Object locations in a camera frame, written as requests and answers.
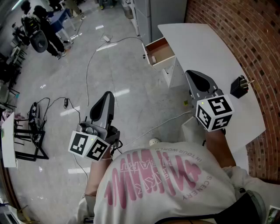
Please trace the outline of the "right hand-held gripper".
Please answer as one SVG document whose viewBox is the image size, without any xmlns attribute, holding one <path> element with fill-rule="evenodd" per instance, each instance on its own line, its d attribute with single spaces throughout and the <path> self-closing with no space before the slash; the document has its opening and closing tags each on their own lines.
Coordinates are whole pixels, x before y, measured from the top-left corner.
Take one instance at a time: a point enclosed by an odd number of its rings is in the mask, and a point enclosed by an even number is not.
<svg viewBox="0 0 280 224">
<path fill-rule="evenodd" d="M 195 70 L 187 70 L 185 76 L 192 95 L 192 112 L 205 130 L 212 132 L 228 126 L 234 107 L 227 94 L 217 89 L 214 80 Z"/>
</svg>

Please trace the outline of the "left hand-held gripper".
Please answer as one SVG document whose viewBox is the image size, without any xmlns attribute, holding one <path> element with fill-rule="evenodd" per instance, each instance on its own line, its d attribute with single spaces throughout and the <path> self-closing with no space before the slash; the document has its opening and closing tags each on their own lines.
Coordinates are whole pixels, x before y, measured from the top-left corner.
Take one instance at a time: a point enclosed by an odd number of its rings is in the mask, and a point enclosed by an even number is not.
<svg viewBox="0 0 280 224">
<path fill-rule="evenodd" d="M 106 151 L 119 144 L 120 131 L 111 122 L 114 118 L 115 98 L 105 92 L 89 111 L 90 122 L 81 122 L 72 132 L 68 151 L 76 156 L 100 161 Z"/>
</svg>

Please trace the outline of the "white drawer with brown inside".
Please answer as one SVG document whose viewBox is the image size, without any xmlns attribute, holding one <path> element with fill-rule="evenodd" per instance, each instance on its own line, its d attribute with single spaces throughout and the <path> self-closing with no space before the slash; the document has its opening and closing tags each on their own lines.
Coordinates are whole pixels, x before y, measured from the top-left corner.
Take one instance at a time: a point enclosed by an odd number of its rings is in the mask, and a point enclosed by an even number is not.
<svg viewBox="0 0 280 224">
<path fill-rule="evenodd" d="M 164 37 L 148 45 L 144 45 L 142 43 L 142 47 L 148 64 L 157 71 L 161 71 L 164 68 L 169 68 L 176 57 L 169 43 Z M 152 56 L 155 56 L 157 60 L 156 64 L 153 64 Z"/>
</svg>

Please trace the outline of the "black shoulder bag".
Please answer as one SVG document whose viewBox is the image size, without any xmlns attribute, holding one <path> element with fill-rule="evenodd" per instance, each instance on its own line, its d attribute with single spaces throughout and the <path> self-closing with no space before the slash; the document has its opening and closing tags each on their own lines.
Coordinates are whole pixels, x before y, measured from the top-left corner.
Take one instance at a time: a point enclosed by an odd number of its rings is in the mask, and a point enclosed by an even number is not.
<svg viewBox="0 0 280 224">
<path fill-rule="evenodd" d="M 264 224 L 266 206 L 261 195 L 248 190 L 234 204 L 215 215 L 216 224 Z"/>
</svg>

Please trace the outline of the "person's left forearm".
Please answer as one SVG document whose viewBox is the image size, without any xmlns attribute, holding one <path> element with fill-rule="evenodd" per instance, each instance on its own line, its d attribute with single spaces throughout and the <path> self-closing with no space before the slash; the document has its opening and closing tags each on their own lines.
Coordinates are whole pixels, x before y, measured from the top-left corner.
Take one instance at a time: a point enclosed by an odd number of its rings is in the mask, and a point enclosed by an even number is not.
<svg viewBox="0 0 280 224">
<path fill-rule="evenodd" d="M 100 161 L 91 163 L 91 169 L 88 176 L 85 195 L 87 196 L 97 195 L 98 186 L 111 162 L 112 162 L 112 157 L 111 157 L 110 150 L 108 149 Z"/>
</svg>

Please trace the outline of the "person's right forearm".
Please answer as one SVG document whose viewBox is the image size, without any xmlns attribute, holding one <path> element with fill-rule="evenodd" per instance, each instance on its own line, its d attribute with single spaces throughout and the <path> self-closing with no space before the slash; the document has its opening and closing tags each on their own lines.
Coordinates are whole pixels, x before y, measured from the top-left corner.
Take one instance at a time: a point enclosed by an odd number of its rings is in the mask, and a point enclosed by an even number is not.
<svg viewBox="0 0 280 224">
<path fill-rule="evenodd" d="M 215 157 L 221 168 L 236 166 L 226 137 L 220 129 L 213 132 L 206 131 L 206 148 Z"/>
</svg>

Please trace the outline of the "black power adapter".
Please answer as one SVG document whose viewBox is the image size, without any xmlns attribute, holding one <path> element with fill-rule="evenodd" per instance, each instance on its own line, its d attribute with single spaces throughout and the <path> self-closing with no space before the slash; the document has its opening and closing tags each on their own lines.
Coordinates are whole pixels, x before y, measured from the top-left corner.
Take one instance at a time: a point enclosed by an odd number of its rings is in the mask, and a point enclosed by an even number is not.
<svg viewBox="0 0 280 224">
<path fill-rule="evenodd" d="M 232 84 L 230 94 L 237 99 L 241 98 L 249 91 L 249 85 L 255 80 L 246 80 L 243 75 L 239 76 Z"/>
</svg>

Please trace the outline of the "grey metal cabinet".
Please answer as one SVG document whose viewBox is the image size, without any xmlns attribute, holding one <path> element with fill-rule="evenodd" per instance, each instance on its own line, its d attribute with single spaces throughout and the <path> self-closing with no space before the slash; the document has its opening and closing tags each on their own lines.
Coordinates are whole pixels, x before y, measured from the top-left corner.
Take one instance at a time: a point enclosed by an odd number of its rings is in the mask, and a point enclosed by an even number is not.
<svg viewBox="0 0 280 224">
<path fill-rule="evenodd" d="M 133 0 L 139 36 L 144 45 L 163 37 L 158 25 L 183 23 L 187 0 Z"/>
</svg>

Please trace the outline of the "black metal stand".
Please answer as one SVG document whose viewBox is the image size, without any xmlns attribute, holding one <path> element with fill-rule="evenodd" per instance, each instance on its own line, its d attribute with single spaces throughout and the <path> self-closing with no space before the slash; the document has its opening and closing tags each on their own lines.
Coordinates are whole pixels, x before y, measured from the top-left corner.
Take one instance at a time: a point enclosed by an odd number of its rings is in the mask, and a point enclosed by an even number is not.
<svg viewBox="0 0 280 224">
<path fill-rule="evenodd" d="M 43 139 L 46 133 L 43 128 L 46 122 L 43 121 L 42 128 L 35 130 L 31 129 L 29 123 L 27 124 L 27 129 L 23 129 L 23 125 L 21 125 L 20 122 L 25 121 L 29 122 L 29 119 L 14 120 L 14 138 L 33 143 L 35 146 L 35 151 L 31 154 L 15 150 L 16 159 L 25 161 L 36 161 L 37 159 L 48 160 L 49 157 L 42 148 Z"/>
</svg>

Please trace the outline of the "white shirt with pink print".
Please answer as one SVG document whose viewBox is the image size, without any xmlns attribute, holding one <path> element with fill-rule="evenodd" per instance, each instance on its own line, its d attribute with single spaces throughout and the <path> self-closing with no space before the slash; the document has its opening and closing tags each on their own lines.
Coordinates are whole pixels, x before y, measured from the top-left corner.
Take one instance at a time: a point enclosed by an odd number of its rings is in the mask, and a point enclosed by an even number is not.
<svg viewBox="0 0 280 224">
<path fill-rule="evenodd" d="M 265 183 L 234 166 L 221 168 L 195 143 L 158 143 L 112 160 L 96 196 L 80 201 L 67 224 L 155 224 L 169 218 L 217 214 L 241 196 L 259 193 L 269 211 Z"/>
</svg>

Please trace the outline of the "white side table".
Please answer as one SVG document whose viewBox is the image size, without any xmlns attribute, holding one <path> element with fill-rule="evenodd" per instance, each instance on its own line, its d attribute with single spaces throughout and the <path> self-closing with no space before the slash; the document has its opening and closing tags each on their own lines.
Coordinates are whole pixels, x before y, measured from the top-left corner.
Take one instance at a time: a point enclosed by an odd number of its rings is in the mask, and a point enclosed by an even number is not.
<svg viewBox="0 0 280 224">
<path fill-rule="evenodd" d="M 4 167 L 17 168 L 14 150 L 14 113 L 11 113 L 2 124 L 1 146 Z"/>
</svg>

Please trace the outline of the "brown bag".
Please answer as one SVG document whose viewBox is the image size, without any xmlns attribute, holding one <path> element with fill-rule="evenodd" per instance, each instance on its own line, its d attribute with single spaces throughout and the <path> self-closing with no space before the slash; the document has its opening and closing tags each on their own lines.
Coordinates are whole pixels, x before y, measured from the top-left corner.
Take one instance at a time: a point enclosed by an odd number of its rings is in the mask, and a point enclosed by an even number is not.
<svg viewBox="0 0 280 224">
<path fill-rule="evenodd" d="M 130 20 L 134 19 L 133 12 L 130 7 L 125 7 L 123 10 L 124 10 L 126 18 L 128 18 Z"/>
</svg>

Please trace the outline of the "black folded stands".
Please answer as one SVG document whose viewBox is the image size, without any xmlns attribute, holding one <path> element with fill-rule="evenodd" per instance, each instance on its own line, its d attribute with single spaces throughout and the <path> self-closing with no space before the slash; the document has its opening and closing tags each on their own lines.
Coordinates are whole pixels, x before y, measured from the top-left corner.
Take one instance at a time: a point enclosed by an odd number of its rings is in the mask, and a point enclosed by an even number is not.
<svg viewBox="0 0 280 224">
<path fill-rule="evenodd" d="M 14 110 L 15 105 L 9 103 L 10 94 L 18 97 L 20 92 L 13 89 L 17 78 L 21 74 L 21 63 L 25 60 L 26 54 L 18 46 L 13 48 L 9 57 L 0 52 L 0 108 Z"/>
</svg>

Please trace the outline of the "grey rounded chair back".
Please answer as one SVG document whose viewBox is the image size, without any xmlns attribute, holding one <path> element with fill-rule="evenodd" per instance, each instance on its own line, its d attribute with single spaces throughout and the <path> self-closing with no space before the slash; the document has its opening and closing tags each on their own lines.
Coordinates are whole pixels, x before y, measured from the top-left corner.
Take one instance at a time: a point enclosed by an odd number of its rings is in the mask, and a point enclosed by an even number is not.
<svg viewBox="0 0 280 224">
<path fill-rule="evenodd" d="M 42 53 L 48 48 L 48 40 L 42 30 L 38 30 L 31 35 L 30 44 L 38 53 Z"/>
</svg>

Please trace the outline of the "blue table with white legs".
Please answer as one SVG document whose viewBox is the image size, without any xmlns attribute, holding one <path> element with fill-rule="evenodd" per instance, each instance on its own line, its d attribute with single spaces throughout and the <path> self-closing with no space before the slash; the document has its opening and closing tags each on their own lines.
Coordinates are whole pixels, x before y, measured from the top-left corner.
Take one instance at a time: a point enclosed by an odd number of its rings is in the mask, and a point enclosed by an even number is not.
<svg viewBox="0 0 280 224">
<path fill-rule="evenodd" d="M 70 42 L 71 44 L 73 44 L 73 40 L 68 35 L 68 33 L 66 32 L 66 30 L 63 26 L 64 21 L 67 21 L 71 25 L 72 29 L 74 31 L 76 30 L 74 24 L 71 21 L 69 14 L 70 13 L 69 13 L 68 9 L 63 9 L 62 11 L 57 12 L 52 17 L 50 17 L 49 20 L 50 20 L 50 25 L 51 25 L 52 29 L 54 30 L 55 34 L 58 37 L 60 37 L 59 32 L 61 31 L 64 34 L 64 36 L 67 38 L 67 41 Z"/>
</svg>

